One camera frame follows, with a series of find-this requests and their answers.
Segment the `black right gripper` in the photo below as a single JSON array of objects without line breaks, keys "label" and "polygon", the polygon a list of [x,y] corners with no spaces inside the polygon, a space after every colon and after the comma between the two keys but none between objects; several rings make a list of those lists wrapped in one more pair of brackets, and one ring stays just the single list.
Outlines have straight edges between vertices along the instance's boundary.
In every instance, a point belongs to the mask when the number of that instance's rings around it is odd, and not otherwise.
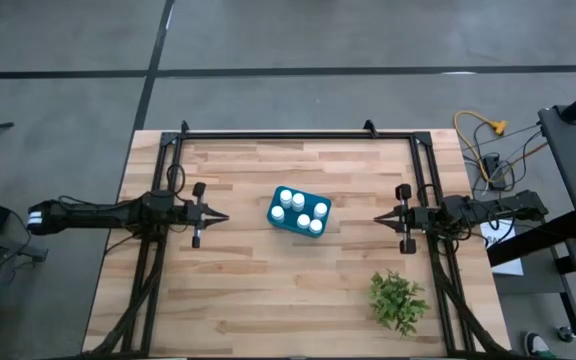
[{"label": "black right gripper", "polygon": [[[429,227],[429,209],[427,207],[410,207],[409,200],[412,198],[412,188],[409,184],[401,184],[396,187],[396,198],[400,201],[400,208],[377,216],[375,222],[403,234],[400,241],[400,252],[403,254],[416,253],[416,240],[411,236],[411,230],[427,230]],[[383,220],[399,217],[399,222]]]}]

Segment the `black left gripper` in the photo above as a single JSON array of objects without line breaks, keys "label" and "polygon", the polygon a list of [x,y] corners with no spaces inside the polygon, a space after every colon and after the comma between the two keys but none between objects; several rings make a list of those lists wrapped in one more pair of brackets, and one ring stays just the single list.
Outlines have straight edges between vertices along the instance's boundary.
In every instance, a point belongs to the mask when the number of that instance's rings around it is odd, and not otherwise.
[{"label": "black left gripper", "polygon": [[[192,247],[197,249],[200,247],[200,233],[202,229],[207,229],[211,225],[225,222],[229,218],[227,214],[221,213],[204,204],[203,196],[206,190],[206,184],[198,182],[194,185],[192,195],[195,200],[185,200],[184,206],[186,207],[186,220],[192,223],[194,232],[192,236]],[[207,216],[217,217],[203,220],[203,213]]]}]

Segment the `teal plastic basket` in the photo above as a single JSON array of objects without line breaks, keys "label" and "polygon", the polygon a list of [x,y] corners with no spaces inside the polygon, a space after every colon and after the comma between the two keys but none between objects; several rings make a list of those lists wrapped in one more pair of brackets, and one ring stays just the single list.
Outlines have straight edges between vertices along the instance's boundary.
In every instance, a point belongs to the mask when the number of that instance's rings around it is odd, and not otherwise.
[{"label": "teal plastic basket", "polygon": [[[284,212],[285,212],[285,218],[284,218],[284,221],[283,221],[283,222],[278,223],[278,222],[275,222],[275,221],[272,220],[271,214],[270,214],[270,210],[271,210],[271,208],[272,208],[273,206],[277,206],[277,205],[280,205],[280,206],[281,206],[280,200],[279,200],[279,194],[280,194],[280,192],[281,192],[282,190],[284,190],[284,189],[290,190],[293,195],[294,195],[295,193],[302,193],[302,194],[305,196],[305,207],[304,207],[304,209],[303,209],[302,212],[296,212],[296,211],[294,211],[294,210],[292,209],[292,207],[290,207],[290,208],[283,208],[283,209],[284,209]],[[312,221],[313,219],[316,219],[316,218],[313,216],[313,211],[314,211],[315,205],[316,205],[317,203],[320,203],[320,202],[323,202],[323,203],[325,203],[325,204],[328,206],[328,214],[327,214],[327,216],[326,216],[325,218],[323,218],[323,219],[319,219],[319,220],[321,220],[322,223],[323,223],[323,231],[322,231],[322,233],[321,233],[320,235],[314,235],[314,234],[311,234],[311,233],[309,232],[309,228],[308,228],[308,229],[300,229],[300,228],[297,226],[297,218],[298,218],[298,216],[299,216],[300,214],[307,214],[307,215],[310,217],[311,221]],[[288,230],[288,231],[291,231],[291,232],[294,232],[294,233],[297,233],[297,234],[300,234],[300,235],[309,236],[309,237],[312,237],[312,238],[318,238],[318,237],[321,237],[321,236],[324,234],[324,232],[325,232],[325,229],[326,229],[326,226],[327,226],[327,222],[328,222],[328,219],[329,219],[329,215],[330,215],[330,210],[331,210],[331,209],[332,209],[332,202],[331,202],[331,200],[328,199],[328,198],[325,198],[325,197],[322,197],[322,196],[319,196],[319,195],[315,195],[315,194],[312,194],[312,193],[304,192],[304,191],[301,191],[301,190],[297,190],[297,189],[294,189],[294,188],[286,187],[286,186],[279,186],[279,187],[276,188],[276,190],[275,190],[275,192],[274,192],[274,194],[273,194],[272,200],[271,200],[271,202],[270,202],[270,205],[269,205],[269,208],[268,208],[268,211],[267,211],[267,220],[269,221],[269,223],[270,223],[271,225],[273,225],[273,226],[275,226],[275,227],[278,227],[278,228],[281,228],[281,229],[284,229],[284,230]]]}]

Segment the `green artificial plant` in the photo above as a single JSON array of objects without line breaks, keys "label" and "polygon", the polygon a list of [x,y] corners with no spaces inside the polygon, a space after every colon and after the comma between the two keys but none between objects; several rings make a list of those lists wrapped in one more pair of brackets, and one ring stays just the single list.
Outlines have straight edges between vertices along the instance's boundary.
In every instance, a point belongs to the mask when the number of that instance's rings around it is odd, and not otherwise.
[{"label": "green artificial plant", "polygon": [[369,306],[374,320],[402,338],[417,333],[416,324],[430,306],[420,296],[424,288],[388,269],[375,272],[369,287]]}]

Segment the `black power strip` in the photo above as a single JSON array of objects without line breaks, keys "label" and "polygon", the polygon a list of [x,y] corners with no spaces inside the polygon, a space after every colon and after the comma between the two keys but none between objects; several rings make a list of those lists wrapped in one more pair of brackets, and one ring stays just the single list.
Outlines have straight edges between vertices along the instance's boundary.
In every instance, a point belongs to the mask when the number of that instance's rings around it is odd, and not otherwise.
[{"label": "black power strip", "polygon": [[507,162],[500,159],[499,155],[486,155],[483,157],[484,173],[488,176],[487,188],[495,191],[503,191],[508,188],[505,170]]}]

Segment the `white paper sheet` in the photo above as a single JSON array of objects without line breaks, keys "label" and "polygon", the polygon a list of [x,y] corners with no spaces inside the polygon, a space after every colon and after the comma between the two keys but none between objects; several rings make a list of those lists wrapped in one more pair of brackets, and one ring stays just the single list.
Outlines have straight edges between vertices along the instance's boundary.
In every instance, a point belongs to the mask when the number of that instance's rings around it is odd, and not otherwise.
[{"label": "white paper sheet", "polygon": [[[481,236],[484,246],[490,249],[497,243],[512,239],[515,236],[514,225],[509,219],[502,219],[490,225],[488,222],[480,224]],[[492,272],[496,275],[523,276],[523,266],[520,259],[515,259],[492,267]]]}]

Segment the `person's shoe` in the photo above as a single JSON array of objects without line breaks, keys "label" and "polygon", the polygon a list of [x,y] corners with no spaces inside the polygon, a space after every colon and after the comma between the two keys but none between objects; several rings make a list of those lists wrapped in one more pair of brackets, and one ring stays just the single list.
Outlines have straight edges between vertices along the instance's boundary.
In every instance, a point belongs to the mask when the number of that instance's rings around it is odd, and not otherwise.
[{"label": "person's shoe", "polygon": [[524,336],[524,350],[528,356],[536,358],[556,358],[543,338],[535,333],[528,332]]}]

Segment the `black aluminium table frame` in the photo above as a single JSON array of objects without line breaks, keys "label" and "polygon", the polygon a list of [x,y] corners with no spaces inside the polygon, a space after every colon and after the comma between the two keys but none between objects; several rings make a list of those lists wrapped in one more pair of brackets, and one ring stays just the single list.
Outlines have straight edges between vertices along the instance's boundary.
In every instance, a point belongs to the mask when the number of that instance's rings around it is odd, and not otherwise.
[{"label": "black aluminium table frame", "polygon": [[[185,179],[171,169],[180,163]],[[160,280],[119,341],[144,357],[442,357],[480,343],[435,285],[433,268],[455,275],[478,320],[509,343],[484,244],[474,237],[456,254],[417,234],[415,254],[373,221],[408,183],[411,204],[435,204],[469,190],[451,130],[305,130],[137,132],[119,196],[135,198],[175,182],[183,197],[206,184],[206,202],[226,222],[201,234],[180,228],[165,242],[140,244],[111,233],[87,325],[84,348],[97,347],[157,266]],[[318,238],[275,227],[267,211],[277,187],[332,202]],[[417,282],[430,309],[402,338],[379,325],[369,306],[375,272]]]}]

